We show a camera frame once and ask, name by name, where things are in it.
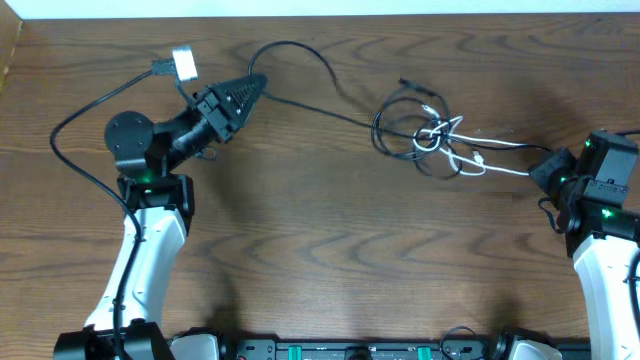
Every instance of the green terminal block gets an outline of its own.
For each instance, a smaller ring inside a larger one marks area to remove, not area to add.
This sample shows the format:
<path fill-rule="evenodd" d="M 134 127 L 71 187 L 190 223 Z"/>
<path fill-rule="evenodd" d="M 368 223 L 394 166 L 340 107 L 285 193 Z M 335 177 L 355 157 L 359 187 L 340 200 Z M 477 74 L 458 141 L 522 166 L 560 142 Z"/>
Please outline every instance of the green terminal block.
<path fill-rule="evenodd" d="M 431 360 L 431 348 L 419 347 L 418 348 L 418 360 Z M 289 360 L 291 360 L 291 348 L 289 348 Z"/>
<path fill-rule="evenodd" d="M 289 360 L 302 360 L 302 346 L 289 346 Z"/>

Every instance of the white cable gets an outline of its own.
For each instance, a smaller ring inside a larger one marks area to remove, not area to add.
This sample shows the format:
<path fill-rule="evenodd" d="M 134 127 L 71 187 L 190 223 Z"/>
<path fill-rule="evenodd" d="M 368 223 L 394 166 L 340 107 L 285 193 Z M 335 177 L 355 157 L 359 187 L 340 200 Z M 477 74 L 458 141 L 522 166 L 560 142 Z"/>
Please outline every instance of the white cable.
<path fill-rule="evenodd" d="M 451 157 L 453 157 L 454 159 L 458 159 L 460 161 L 464 161 L 466 163 L 469 163 L 471 165 L 475 165 L 477 167 L 481 167 L 483 169 L 487 169 L 487 170 L 493 170 L 493 171 L 501 171 L 501 172 L 505 172 L 507 174 L 513 174 L 513 175 L 519 175 L 519 176 L 529 176 L 529 173 L 527 172 L 522 172 L 522 171 L 515 171 L 515 170 L 510 170 L 510 169 L 504 169 L 504 168 L 499 168 L 496 166 L 490 166 L 490 165 L 484 165 L 484 164 L 479 164 L 473 160 L 467 159 L 465 157 L 456 155 L 456 154 L 451 154 Z"/>
<path fill-rule="evenodd" d="M 458 164 L 456 164 L 455 159 L 453 158 L 453 152 L 451 150 L 445 150 L 440 148 L 440 152 L 444 153 L 447 155 L 447 157 L 449 158 L 449 165 L 451 166 L 451 169 L 453 169 L 453 171 L 458 171 Z M 482 161 L 478 161 L 478 159 L 476 159 L 476 161 L 479 164 L 483 164 L 484 163 L 484 159 L 482 159 Z M 460 170 L 459 174 L 460 175 L 464 175 L 464 176 L 482 176 L 484 174 L 487 173 L 487 169 L 482 167 L 482 171 L 477 172 L 477 173 L 472 173 L 472 172 L 468 172 L 468 171 L 464 171 L 464 170 Z"/>
<path fill-rule="evenodd" d="M 506 146 L 526 145 L 526 144 L 512 143 L 508 141 L 500 141 L 500 140 L 493 140 L 493 139 L 472 138 L 470 136 L 464 136 L 464 135 L 458 135 L 458 134 L 449 134 L 449 136 L 453 136 L 455 138 L 463 139 L 463 140 L 469 140 L 469 141 L 475 141 L 475 142 L 488 142 L 488 143 L 494 143 L 494 144 L 500 144 L 500 145 L 506 145 Z"/>
<path fill-rule="evenodd" d="M 462 116 L 458 116 L 458 117 L 455 117 L 455 118 L 451 119 L 451 120 L 450 120 L 450 121 L 448 121 L 448 122 L 443 122 L 443 123 L 441 123 L 440 125 L 436 126 L 436 127 L 435 127 L 435 128 L 433 128 L 433 129 L 422 129 L 422 130 L 418 130 L 418 131 L 416 131 L 416 132 L 415 132 L 415 134 L 413 134 L 413 143 L 416 145 L 416 148 L 418 148 L 418 149 L 420 149 L 420 150 L 422 150 L 422 151 L 425 151 L 425 152 L 433 151 L 433 150 L 437 149 L 437 148 L 440 146 L 440 143 L 442 142 L 442 138 L 443 138 L 443 137 L 442 137 L 442 136 L 438 136 L 438 138 L 436 139 L 436 143 L 435 143 L 432 147 L 428 147 L 428 148 L 426 148 L 426 147 L 424 147 L 424 146 L 422 146 L 422 145 L 418 144 L 418 140 L 416 140 L 416 137 L 418 136 L 418 134 L 419 134 L 419 133 L 426 132 L 426 133 L 429 133 L 429 137 L 430 137 L 430 138 L 432 138 L 432 137 L 433 137 L 433 134 L 434 134 L 435 132 L 441 132 L 441 131 L 440 131 L 440 129 L 441 129 L 441 128 L 443 128 L 443 127 L 445 127 L 445 126 L 447 126 L 447 125 L 449 125 L 449 124 L 453 124 L 454 122 L 462 121 L 462 119 L 463 119 L 463 117 L 462 117 Z M 451 134 L 451 132 L 453 132 L 453 131 L 455 130 L 456 126 L 457 126 L 457 124 L 456 124 L 456 125 L 452 125 L 452 128 L 451 128 L 451 130 L 449 131 L 449 134 Z"/>
<path fill-rule="evenodd" d="M 438 148 L 440 143 L 443 141 L 442 140 L 443 136 L 438 136 L 438 138 L 436 139 L 436 143 L 433 146 L 428 147 L 428 148 L 426 148 L 426 147 L 424 147 L 424 146 L 422 146 L 422 145 L 420 145 L 418 143 L 417 136 L 419 134 L 421 134 L 421 133 L 428 133 L 429 137 L 433 137 L 433 135 L 436 132 L 440 132 L 440 129 L 442 127 L 453 124 L 453 125 L 451 125 L 451 129 L 449 130 L 449 133 L 448 133 L 449 138 L 446 139 L 447 144 L 449 144 L 449 145 L 451 144 L 451 139 L 450 139 L 451 137 L 457 137 L 457 138 L 460 138 L 460 139 L 465 139 L 465 140 L 470 140 L 470 141 L 477 141 L 477 142 L 488 142 L 488 143 L 494 143 L 494 144 L 500 144 L 500 145 L 506 145 L 506 146 L 523 145 L 523 144 L 512 143 L 512 142 L 508 142 L 508 141 L 472 138 L 472 137 L 469 137 L 469 136 L 457 135 L 457 134 L 454 133 L 454 131 L 458 127 L 458 125 L 460 125 L 460 123 L 462 123 L 462 120 L 464 120 L 464 118 L 462 116 L 458 116 L 456 118 L 451 119 L 448 122 L 443 122 L 443 123 L 439 124 L 438 126 L 436 126 L 433 129 L 420 129 L 420 130 L 416 131 L 416 133 L 414 134 L 413 144 L 419 150 L 422 150 L 422 151 L 425 151 L 425 152 L 431 152 L 431 151 L 435 150 L 436 148 Z M 484 175 L 487 172 L 487 170 L 493 170 L 493 171 L 500 171 L 500 172 L 504 172 L 504 173 L 508 173 L 508 174 L 512 174 L 512 175 L 529 176 L 528 172 L 522 172 L 522 171 L 516 171 L 516 170 L 496 167 L 496 166 L 485 165 L 484 164 L 484 158 L 477 151 L 474 151 L 474 160 L 471 160 L 471 159 L 456 155 L 456 154 L 453 153 L 453 151 L 445 150 L 442 147 L 440 147 L 438 150 L 448 157 L 449 165 L 451 166 L 451 168 L 454 171 L 458 171 L 459 170 L 459 167 L 455 163 L 454 159 L 466 162 L 468 164 L 477 166 L 477 167 L 482 169 L 482 171 L 477 172 L 477 173 L 470 173 L 470 172 L 467 172 L 467 171 L 460 171 L 459 173 L 461 175 L 465 175 L 465 176 L 481 176 L 481 175 Z"/>

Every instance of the tangled cables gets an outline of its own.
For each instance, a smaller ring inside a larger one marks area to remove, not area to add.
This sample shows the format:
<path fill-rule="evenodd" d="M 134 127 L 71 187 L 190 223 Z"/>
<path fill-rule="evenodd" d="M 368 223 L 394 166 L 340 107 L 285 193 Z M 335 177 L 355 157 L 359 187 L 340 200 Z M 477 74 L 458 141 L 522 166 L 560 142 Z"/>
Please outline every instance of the tangled cables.
<path fill-rule="evenodd" d="M 249 61 L 248 74 L 253 74 L 255 63 L 261 54 L 271 48 L 285 45 L 300 47 L 313 54 L 318 60 L 322 62 L 324 67 L 329 72 L 334 86 L 336 87 L 336 89 L 338 89 L 339 92 L 341 92 L 336 74 L 327 59 L 325 59 L 317 50 L 313 49 L 312 47 L 295 41 L 277 41 L 260 48 Z M 447 176 L 438 176 L 438 178 L 440 179 L 450 179 L 458 175 L 481 176 L 486 174 L 488 170 L 518 176 L 529 175 L 528 172 L 485 164 L 484 158 L 482 157 L 482 155 L 480 155 L 479 149 L 518 150 L 525 148 L 534 148 L 551 152 L 550 149 L 539 145 L 512 143 L 495 139 L 474 138 L 456 134 L 455 130 L 462 123 L 464 118 L 462 116 L 457 116 L 453 119 L 451 118 L 451 111 L 443 96 L 412 81 L 400 79 L 399 83 L 400 88 L 389 95 L 389 97 L 387 97 L 378 112 L 373 115 L 371 124 L 367 124 L 332 111 L 320 109 L 315 106 L 303 104 L 289 99 L 284 99 L 275 96 L 267 92 L 266 90 L 263 91 L 263 95 L 273 101 L 296 106 L 323 115 L 332 116 L 347 121 L 351 124 L 368 128 L 371 131 L 371 143 L 377 151 L 394 159 L 412 161 L 416 169 L 425 176 L 434 176 L 425 160 L 434 153 L 444 154 L 449 161 L 449 166 L 453 170 L 453 173 Z M 438 100 L 439 107 L 441 108 L 443 115 L 441 115 L 440 112 L 437 111 L 433 106 L 430 106 L 420 98 L 415 96 L 407 96 L 406 93 L 408 92 L 417 93 L 419 95 L 422 95 L 423 97 Z M 412 103 L 419 105 L 419 111 L 411 114 L 405 114 L 397 118 L 385 119 L 385 111 L 398 103 Z M 408 120 L 417 120 L 421 123 L 421 125 L 413 134 L 395 130 L 395 124 L 406 122 Z M 385 141 L 385 135 L 406 139 L 409 142 L 410 150 L 402 152 L 391 150 L 390 146 Z M 473 153 L 473 158 L 467 158 L 458 155 L 458 153 L 452 146 L 453 142 L 470 147 Z M 464 171 L 463 166 L 465 164 L 478 168 L 478 171 Z"/>

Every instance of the black cable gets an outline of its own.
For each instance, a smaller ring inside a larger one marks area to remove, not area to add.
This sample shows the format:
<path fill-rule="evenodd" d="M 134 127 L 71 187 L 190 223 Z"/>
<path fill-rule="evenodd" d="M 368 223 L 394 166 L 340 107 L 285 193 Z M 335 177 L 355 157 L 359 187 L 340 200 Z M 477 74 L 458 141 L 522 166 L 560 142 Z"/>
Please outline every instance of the black cable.
<path fill-rule="evenodd" d="M 446 340 L 447 337 L 449 337 L 451 335 L 451 333 L 454 333 L 456 331 L 460 331 L 460 330 L 466 330 L 470 333 L 473 334 L 473 336 L 476 338 L 476 340 L 480 343 L 482 343 L 482 355 L 478 356 L 477 358 L 473 358 L 471 360 L 480 360 L 480 359 L 484 359 L 486 357 L 486 352 L 487 352 L 487 346 L 486 344 L 482 341 L 482 339 L 478 336 L 478 334 L 475 333 L 475 331 L 469 329 L 466 326 L 456 326 L 454 328 L 449 329 L 449 331 L 447 331 L 446 334 L 444 334 L 444 336 L 442 337 L 442 339 L 440 339 L 440 353 L 442 353 L 442 356 L 449 359 L 449 360 L 455 360 L 454 358 L 451 357 L 451 355 L 449 355 L 449 353 L 447 353 L 444 349 L 444 341 Z"/>
<path fill-rule="evenodd" d="M 631 308 L 633 310 L 633 318 L 636 322 L 636 331 L 640 337 L 640 305 L 638 305 L 638 264 L 640 263 L 640 252 L 637 252 L 631 261 L 629 267 L 629 296 L 631 298 Z"/>
<path fill-rule="evenodd" d="M 460 138 L 456 138 L 456 137 L 447 137 L 449 140 L 451 141 L 455 141 L 458 142 L 460 144 L 465 144 L 469 147 L 472 148 L 477 148 L 477 149 L 485 149 L 485 150 L 493 150 L 493 151 L 503 151 L 503 150 L 520 150 L 520 149 L 538 149 L 538 150 L 544 150 L 546 152 L 553 152 L 553 150 L 549 149 L 548 147 L 545 146 L 541 146 L 541 145 L 533 145 L 533 144 L 522 144 L 522 145 L 512 145 L 512 146 L 488 146 L 488 145 L 482 145 L 482 144 L 478 144 L 478 143 L 474 143 L 472 141 L 468 141 L 468 140 L 464 140 L 464 139 L 460 139 Z"/>
<path fill-rule="evenodd" d="M 538 200 L 538 207 L 540 208 L 540 210 L 544 211 L 544 213 L 549 218 L 549 225 L 551 225 L 551 228 L 553 229 L 553 231 L 555 231 L 556 234 L 564 234 L 564 231 L 562 231 L 562 229 L 556 227 L 556 222 L 553 219 L 553 214 L 551 213 L 551 211 L 545 209 L 542 206 L 542 204 L 547 203 L 547 202 L 551 202 L 551 198 L 550 197 L 544 197 L 544 198 Z"/>
<path fill-rule="evenodd" d="M 277 47 L 277 46 L 285 46 L 285 45 L 289 45 L 289 46 L 296 46 L 296 47 L 300 47 L 303 48 L 309 52 L 311 52 L 318 60 L 320 60 L 322 62 L 322 64 L 324 65 L 324 67 L 327 69 L 327 71 L 329 72 L 329 75 L 331 76 L 331 81 L 333 82 L 333 85 L 336 87 L 336 89 L 340 89 L 340 86 L 338 84 L 338 78 L 335 74 L 335 71 L 333 70 L 333 68 L 331 67 L 331 65 L 329 64 L 329 61 L 327 61 L 327 59 L 325 57 L 323 57 L 317 50 L 313 49 L 312 47 L 296 42 L 296 41 L 289 41 L 289 40 L 285 40 L 285 41 L 276 41 L 273 43 L 269 43 L 265 46 L 263 46 L 262 48 L 260 48 L 258 51 L 256 51 L 256 53 L 251 57 L 250 61 L 249 61 L 249 65 L 247 67 L 247 72 L 248 75 L 253 75 L 253 68 L 255 66 L 256 61 L 258 60 L 258 58 L 260 57 L 260 55 L 262 55 L 265 51 Z M 313 111 L 313 112 L 317 112 L 323 115 L 327 115 L 327 116 L 331 116 L 331 117 L 335 117 L 344 121 L 347 121 L 351 124 L 360 126 L 360 127 L 365 127 L 371 130 L 371 143 L 373 145 L 373 147 L 379 151 L 380 153 L 386 155 L 386 156 L 391 156 L 395 159 L 399 159 L 399 160 L 407 160 L 407 161 L 413 161 L 416 168 L 418 169 L 418 171 L 420 171 L 422 174 L 426 175 L 426 176 L 432 176 L 431 172 L 426 169 L 428 168 L 428 166 L 421 166 L 418 162 L 424 160 L 427 156 L 429 156 L 431 153 L 438 151 L 442 146 L 448 146 L 449 149 L 453 148 L 449 145 L 449 141 L 456 141 L 458 143 L 470 146 L 472 148 L 478 148 L 478 149 L 486 149 L 486 150 L 519 150 L 519 149 L 526 149 L 526 148 L 534 148 L 534 149 L 540 149 L 540 150 L 544 150 L 544 151 L 548 151 L 551 152 L 551 149 L 543 147 L 543 146 L 539 146 L 539 145 L 530 145 L 530 144 L 523 144 L 523 145 L 517 145 L 517 146 L 506 146 L 506 147 L 494 147 L 494 146 L 487 146 L 487 145 L 482 145 L 482 144 L 476 144 L 474 142 L 471 141 L 466 141 L 466 140 L 462 140 L 462 139 L 458 139 L 455 137 L 450 137 L 449 136 L 449 132 L 451 131 L 451 122 L 450 122 L 450 118 L 451 118 L 451 112 L 449 110 L 449 106 L 447 105 L 446 100 L 444 99 L 444 97 L 442 97 L 440 94 L 436 93 L 435 91 L 429 90 L 426 87 L 405 80 L 405 79 L 400 79 L 399 81 L 401 87 L 398 88 L 397 90 L 395 90 L 393 93 L 391 93 L 391 95 L 389 95 L 387 97 L 387 99 L 383 102 L 380 110 L 374 114 L 373 116 L 373 120 L 371 124 L 367 124 L 364 123 L 362 121 L 350 118 L 348 116 L 344 116 L 332 111 L 328 111 L 328 110 L 324 110 L 315 106 L 311 106 L 311 105 L 307 105 L 307 104 L 303 104 L 297 101 L 293 101 L 293 100 L 289 100 L 289 99 L 284 99 L 278 96 L 275 96 L 271 93 L 269 93 L 266 90 L 263 90 L 263 95 L 273 101 L 276 102 L 280 102 L 283 104 L 287 104 L 287 105 L 291 105 L 291 106 L 296 106 L 305 110 L 309 110 L 309 111 Z M 413 103 L 417 103 L 420 105 L 425 105 L 425 102 L 415 98 L 415 97 L 410 97 L 410 96 L 400 96 L 401 94 L 407 92 L 407 91 L 414 91 L 423 95 L 426 95 L 427 97 L 431 97 L 431 98 L 436 98 L 439 102 L 440 105 L 442 107 L 442 109 L 444 110 L 444 118 L 443 119 L 431 119 L 428 116 L 425 115 L 405 115 L 403 117 L 400 117 L 399 119 L 396 120 L 392 120 L 392 121 L 386 121 L 389 124 L 393 124 L 395 122 L 399 122 L 399 121 L 403 121 L 405 119 L 408 118 L 420 118 L 422 120 L 424 120 L 424 125 L 422 127 L 420 127 L 418 129 L 418 132 L 416 132 L 416 134 L 412 135 L 412 134 L 406 134 L 406 133 L 402 133 L 399 131 L 395 131 L 391 129 L 391 126 L 381 126 L 381 122 L 382 122 L 382 118 L 383 118 L 383 112 L 390 107 L 391 105 L 394 105 L 396 103 L 399 102 L 403 102 L 403 101 L 407 101 L 407 102 L 413 102 Z M 426 135 L 421 135 L 420 131 L 422 129 L 427 129 L 427 128 L 434 128 L 435 126 L 437 126 L 437 124 L 439 123 L 434 123 L 434 120 L 438 120 L 438 121 L 446 121 L 447 122 L 447 126 L 444 126 L 443 128 L 441 128 L 439 130 L 439 132 L 436 134 L 431 134 L 430 136 L 426 136 Z M 430 149 L 429 151 L 423 151 L 418 149 L 414 144 L 412 144 L 412 150 L 411 151 L 406 151 L 406 152 L 394 152 L 391 151 L 389 149 L 389 147 L 386 145 L 384 139 L 383 139 L 383 135 L 387 134 L 387 135 L 391 135 L 391 136 L 396 136 L 396 137 L 400 137 L 400 138 L 404 138 L 404 139 L 410 139 L 413 143 L 413 141 L 415 140 L 416 142 L 420 142 L 420 141 L 425 141 L 428 140 L 430 141 L 430 143 L 426 146 L 428 149 Z M 462 171 L 462 161 L 459 161 L 459 166 L 458 166 L 458 170 L 453 174 L 453 176 L 456 176 L 458 174 L 460 174 L 460 171 Z M 451 176 L 446 176 L 443 177 L 443 179 L 449 179 L 451 178 Z"/>
<path fill-rule="evenodd" d="M 56 154 L 58 159 L 62 160 L 62 162 L 65 163 L 65 165 L 70 167 L 72 170 L 74 170 L 78 174 L 80 174 L 80 175 L 84 176 L 85 178 L 87 178 L 89 181 L 91 181 L 92 183 L 97 185 L 100 189 L 102 189 L 104 192 L 106 192 L 107 195 L 111 196 L 118 203 L 118 205 L 120 205 L 120 207 L 122 207 L 122 210 L 124 211 L 124 213 L 127 216 L 129 216 L 129 218 L 131 219 L 131 222 L 133 223 L 133 227 L 136 230 L 135 241 L 133 243 L 133 248 L 131 249 L 131 254 L 129 254 L 129 259 L 127 260 L 127 264 L 125 265 L 124 270 L 122 272 L 122 277 L 120 278 L 120 283 L 118 284 L 118 290 L 116 292 L 116 296 L 113 299 L 113 335 L 114 335 L 113 338 L 114 338 L 114 341 L 115 341 L 116 355 L 121 360 L 130 359 L 129 355 L 127 355 L 127 353 L 124 350 L 124 344 L 122 343 L 122 339 L 120 338 L 120 322 L 121 322 L 120 318 L 121 318 L 121 315 L 122 315 L 122 296 L 124 295 L 124 290 L 125 290 L 125 287 L 126 287 L 126 284 L 127 284 L 127 279 L 129 278 L 129 274 L 131 273 L 131 268 L 133 267 L 133 263 L 134 263 L 134 260 L 136 258 L 136 254 L 138 253 L 138 248 L 140 247 L 141 236 L 142 236 L 142 228 L 140 227 L 140 223 L 138 222 L 138 219 L 136 219 L 136 217 L 133 214 L 133 212 L 131 211 L 131 209 L 129 209 L 127 204 L 124 202 L 124 200 L 120 196 L 118 196 L 118 194 L 116 194 L 113 190 L 111 190 L 111 188 L 109 188 L 103 182 L 101 182 L 100 180 L 95 178 L 93 175 L 89 174 L 88 172 L 86 172 L 85 170 L 80 168 L 78 165 L 76 165 L 73 162 L 71 162 L 71 160 L 67 159 L 64 155 L 62 155 L 62 153 L 58 149 L 58 146 L 56 145 L 56 137 L 58 136 L 58 133 L 67 124 L 69 124 L 70 122 L 75 120 L 80 115 L 82 115 L 85 112 L 89 111 L 90 109 L 96 107 L 97 105 L 99 105 L 99 104 L 111 99 L 112 97 L 120 94 L 124 90 L 130 88 L 131 86 L 133 86 L 136 83 L 138 83 L 139 81 L 151 76 L 152 74 L 153 73 L 152 73 L 151 70 L 149 70 L 149 71 L 147 71 L 145 73 L 142 73 L 142 74 L 136 76 L 131 81 L 127 82 L 126 84 L 124 84 L 124 85 L 120 86 L 119 88 L 113 90 L 112 92 L 108 93 L 107 95 L 105 95 L 105 96 L 103 96 L 103 97 L 101 97 L 101 98 L 99 98 L 97 100 L 94 100 L 94 101 L 90 102 L 89 104 L 84 106 L 82 109 L 76 111 L 71 116 L 66 118 L 64 121 L 62 121 L 60 124 L 58 124 L 55 128 L 53 128 L 53 130 L 51 131 L 51 135 L 49 136 L 49 145 L 51 145 L 51 150 L 53 150 L 53 153 Z"/>

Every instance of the wooden table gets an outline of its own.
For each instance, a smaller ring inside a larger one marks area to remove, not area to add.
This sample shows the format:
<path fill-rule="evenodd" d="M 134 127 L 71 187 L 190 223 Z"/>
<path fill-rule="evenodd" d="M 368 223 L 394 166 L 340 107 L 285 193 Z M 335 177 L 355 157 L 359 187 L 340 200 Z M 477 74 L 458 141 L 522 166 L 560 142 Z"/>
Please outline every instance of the wooden table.
<path fill-rule="evenodd" d="M 581 149 L 589 131 L 637 128 L 640 16 L 409 16 L 29 21 L 0 94 L 0 353 L 50 358 L 96 306 L 122 236 L 113 201 L 52 154 L 55 124 L 191 44 L 189 84 L 242 76 L 251 55 L 270 89 L 370 121 L 399 77 L 465 115 L 464 134 Z M 103 141 L 116 113 L 166 120 L 184 107 L 152 78 L 61 134 L 62 150 L 115 185 Z M 191 160 L 196 216 L 174 268 L 163 332 L 191 326 L 282 338 L 429 338 L 455 325 L 586 337 L 564 240 L 523 177 L 438 181 L 375 152 L 366 129 L 262 99 L 219 161 Z M 483 152 L 526 169 L 537 151 Z M 640 186 L 626 207 L 640 210 Z"/>

